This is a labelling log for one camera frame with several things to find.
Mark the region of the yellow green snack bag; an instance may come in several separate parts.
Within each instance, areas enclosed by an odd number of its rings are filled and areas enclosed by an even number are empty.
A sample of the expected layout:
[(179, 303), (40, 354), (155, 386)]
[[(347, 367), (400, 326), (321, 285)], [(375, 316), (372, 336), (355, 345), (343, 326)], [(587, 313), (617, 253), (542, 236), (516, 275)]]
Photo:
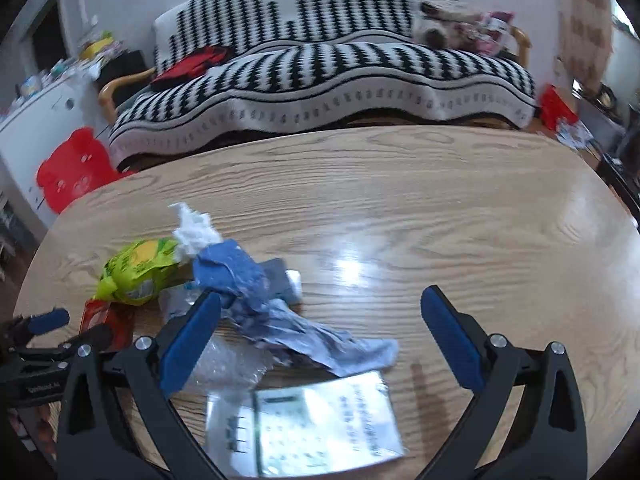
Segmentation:
[(104, 263), (94, 300), (141, 306), (190, 274), (191, 258), (181, 258), (172, 237), (136, 240)]

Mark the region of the red cloth on sofa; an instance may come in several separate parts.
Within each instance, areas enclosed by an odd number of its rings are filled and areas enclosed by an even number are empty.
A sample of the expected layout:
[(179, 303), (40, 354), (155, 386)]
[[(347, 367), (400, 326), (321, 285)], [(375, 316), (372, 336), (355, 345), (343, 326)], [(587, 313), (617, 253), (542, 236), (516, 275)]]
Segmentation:
[(150, 82), (154, 91), (164, 91), (181, 86), (203, 76), (210, 68), (229, 62), (234, 57), (230, 47), (207, 46), (194, 50), (183, 60), (156, 76)]

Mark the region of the white torn tissue piece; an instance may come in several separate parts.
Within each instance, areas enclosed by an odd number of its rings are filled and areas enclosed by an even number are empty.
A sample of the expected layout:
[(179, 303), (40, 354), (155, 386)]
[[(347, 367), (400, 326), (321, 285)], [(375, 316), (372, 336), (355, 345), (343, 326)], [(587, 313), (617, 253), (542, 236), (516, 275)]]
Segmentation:
[(171, 204), (169, 208), (178, 216), (178, 226), (172, 231), (172, 238), (176, 241), (176, 263), (187, 263), (202, 249), (224, 241), (222, 235), (214, 228), (209, 214), (191, 209), (186, 203)]

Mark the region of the plush toy on sofa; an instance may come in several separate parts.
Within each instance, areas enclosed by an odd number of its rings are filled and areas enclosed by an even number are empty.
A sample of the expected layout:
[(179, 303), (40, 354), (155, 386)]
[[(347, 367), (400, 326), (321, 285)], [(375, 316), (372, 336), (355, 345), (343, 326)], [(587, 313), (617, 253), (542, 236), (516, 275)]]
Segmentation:
[(515, 14), (482, 12), (461, 0), (410, 0), (411, 33), (432, 50), (459, 50), (497, 56)]

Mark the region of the striped black white sofa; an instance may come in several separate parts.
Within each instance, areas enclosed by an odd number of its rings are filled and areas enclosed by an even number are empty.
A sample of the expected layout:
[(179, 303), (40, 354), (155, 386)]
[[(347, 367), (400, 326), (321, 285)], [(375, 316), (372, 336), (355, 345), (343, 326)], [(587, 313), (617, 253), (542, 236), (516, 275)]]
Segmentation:
[(427, 122), (499, 118), (526, 127), (536, 86), (519, 62), (456, 49), (423, 27), (462, 0), (189, 0), (154, 22), (154, 74), (214, 58), (169, 88), (152, 86), (112, 120), (108, 149), (191, 153), (232, 132), (292, 134), (395, 112)]

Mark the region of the red bag by wall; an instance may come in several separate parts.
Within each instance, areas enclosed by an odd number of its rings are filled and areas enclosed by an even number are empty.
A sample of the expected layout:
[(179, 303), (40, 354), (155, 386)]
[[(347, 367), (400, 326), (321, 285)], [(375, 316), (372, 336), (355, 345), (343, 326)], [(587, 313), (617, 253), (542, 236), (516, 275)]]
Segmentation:
[(541, 93), (540, 120), (549, 130), (555, 131), (560, 122), (569, 126), (578, 122), (577, 101), (573, 93), (547, 84)]

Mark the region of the clear plastic bag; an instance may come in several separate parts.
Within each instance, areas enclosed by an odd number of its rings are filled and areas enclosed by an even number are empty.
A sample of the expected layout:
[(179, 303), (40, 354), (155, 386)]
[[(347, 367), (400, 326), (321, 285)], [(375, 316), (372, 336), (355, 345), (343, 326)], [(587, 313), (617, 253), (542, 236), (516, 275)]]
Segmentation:
[[(185, 315), (200, 295), (192, 282), (162, 290), (158, 304), (163, 320)], [(228, 342), (213, 335), (181, 391), (205, 396), (222, 390), (252, 390), (273, 367), (270, 352), (256, 349), (245, 340)]]

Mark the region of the red cigarette pack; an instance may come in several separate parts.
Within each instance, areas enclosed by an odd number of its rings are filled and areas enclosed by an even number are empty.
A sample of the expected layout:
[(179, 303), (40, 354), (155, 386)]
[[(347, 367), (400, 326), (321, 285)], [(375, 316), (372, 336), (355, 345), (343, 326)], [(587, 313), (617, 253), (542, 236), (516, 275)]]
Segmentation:
[(110, 350), (125, 349), (132, 343), (134, 334), (134, 308), (117, 302), (90, 299), (85, 303), (79, 333), (98, 325), (106, 325), (111, 330)]

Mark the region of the blue grey wrapper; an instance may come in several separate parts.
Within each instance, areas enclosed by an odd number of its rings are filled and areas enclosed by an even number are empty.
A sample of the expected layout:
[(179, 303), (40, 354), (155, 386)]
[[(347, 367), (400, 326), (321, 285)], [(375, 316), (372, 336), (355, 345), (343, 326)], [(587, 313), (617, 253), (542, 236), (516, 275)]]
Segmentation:
[(221, 316), (283, 366), (322, 368), (347, 377), (389, 368), (397, 360), (395, 339), (357, 338), (294, 312), (270, 289), (286, 273), (269, 275), (235, 240), (203, 248), (192, 269), (198, 287), (221, 299)]

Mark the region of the white cabinet with red sticker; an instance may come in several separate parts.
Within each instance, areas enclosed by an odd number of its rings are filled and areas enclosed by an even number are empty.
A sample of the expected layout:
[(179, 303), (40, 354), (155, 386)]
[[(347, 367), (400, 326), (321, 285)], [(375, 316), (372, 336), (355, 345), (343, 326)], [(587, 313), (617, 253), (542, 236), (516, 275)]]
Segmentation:
[(107, 142), (107, 125), (93, 81), (86, 76), (63, 76), (35, 94), (1, 122), (1, 191), (17, 217), (37, 240), (56, 219), (36, 183), (40, 164), (72, 132), (93, 128)]

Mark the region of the green white paper box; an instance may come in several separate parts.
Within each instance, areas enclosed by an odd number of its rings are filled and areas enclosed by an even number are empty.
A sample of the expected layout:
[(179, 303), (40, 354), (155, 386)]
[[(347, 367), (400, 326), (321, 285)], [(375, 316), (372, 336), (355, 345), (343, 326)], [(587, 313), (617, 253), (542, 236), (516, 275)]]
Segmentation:
[(212, 394), (204, 448), (225, 476), (242, 479), (341, 474), (405, 455), (379, 372)]

